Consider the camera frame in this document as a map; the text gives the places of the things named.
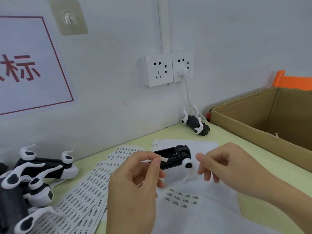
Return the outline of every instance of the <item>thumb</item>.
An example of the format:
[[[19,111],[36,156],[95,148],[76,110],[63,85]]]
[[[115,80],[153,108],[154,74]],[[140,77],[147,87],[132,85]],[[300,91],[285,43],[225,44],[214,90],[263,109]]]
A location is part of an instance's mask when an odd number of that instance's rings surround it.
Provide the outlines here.
[[[226,166],[218,163],[216,160],[212,159],[209,156],[205,156],[201,163],[206,169],[217,175],[217,177],[219,177],[221,180],[227,172]]]
[[[142,185],[144,189],[153,190],[153,192],[155,192],[159,178],[160,162],[160,157],[156,157],[152,160]]]

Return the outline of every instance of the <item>sign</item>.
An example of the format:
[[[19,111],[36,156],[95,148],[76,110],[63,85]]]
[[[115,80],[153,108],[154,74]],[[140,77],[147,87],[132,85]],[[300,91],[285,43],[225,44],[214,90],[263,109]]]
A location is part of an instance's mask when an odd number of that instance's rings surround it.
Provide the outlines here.
[[[0,33],[0,119],[75,101],[42,16],[0,15]]]

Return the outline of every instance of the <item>white wall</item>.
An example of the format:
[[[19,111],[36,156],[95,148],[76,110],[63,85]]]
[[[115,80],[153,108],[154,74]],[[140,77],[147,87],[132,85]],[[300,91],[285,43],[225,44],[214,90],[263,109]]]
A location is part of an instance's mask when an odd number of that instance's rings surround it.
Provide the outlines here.
[[[61,36],[48,0],[0,0],[0,11],[46,15],[79,101],[0,121],[0,160],[6,163],[32,143],[42,157],[75,149],[80,159],[181,119],[183,82],[153,88],[143,82],[140,57],[161,54],[157,0],[79,1],[89,33]],[[169,0],[171,51],[195,50],[191,100],[203,111],[269,86],[276,70],[311,74],[311,4]]]

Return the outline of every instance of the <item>chinese character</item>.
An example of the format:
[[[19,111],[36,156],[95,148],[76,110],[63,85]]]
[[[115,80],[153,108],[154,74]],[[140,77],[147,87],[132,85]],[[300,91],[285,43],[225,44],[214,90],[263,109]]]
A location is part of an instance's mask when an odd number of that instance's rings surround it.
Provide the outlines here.
[[[29,66],[31,65],[35,65],[34,62],[23,62],[23,63],[15,63],[12,60],[9,60],[7,58],[7,56],[5,54],[2,54],[2,57],[4,59],[4,61],[0,61],[1,65],[6,65],[6,75],[10,76],[12,75],[13,78],[15,79],[16,82],[20,82],[16,71],[18,71],[18,68],[16,66],[23,66],[25,67],[25,70],[27,71],[28,74],[28,78],[26,78],[28,81],[31,81],[34,79],[32,71],[38,76],[40,77],[41,75],[39,74],[39,72],[35,69],[35,68],[29,68]],[[24,58],[30,58],[30,55],[19,55],[19,56],[14,56],[14,59],[24,59]],[[21,78],[24,79],[25,78],[25,70],[24,69],[20,69],[21,70]],[[0,81],[4,81],[5,79],[3,77],[0,76]]]

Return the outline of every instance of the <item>hand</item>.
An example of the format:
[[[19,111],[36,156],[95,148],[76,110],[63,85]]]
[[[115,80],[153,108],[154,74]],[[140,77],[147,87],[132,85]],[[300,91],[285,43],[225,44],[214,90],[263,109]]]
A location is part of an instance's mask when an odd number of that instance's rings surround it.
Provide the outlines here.
[[[141,162],[147,159],[152,162]],[[156,219],[156,186],[166,186],[159,179],[166,177],[166,173],[160,169],[160,162],[158,154],[136,152],[111,174],[107,234],[152,232]]]
[[[214,182],[222,180],[232,189],[262,200],[268,200],[274,182],[279,181],[234,143],[222,145],[206,155],[198,153],[196,159],[200,162],[197,173],[204,174],[205,181],[209,181],[213,173]]]

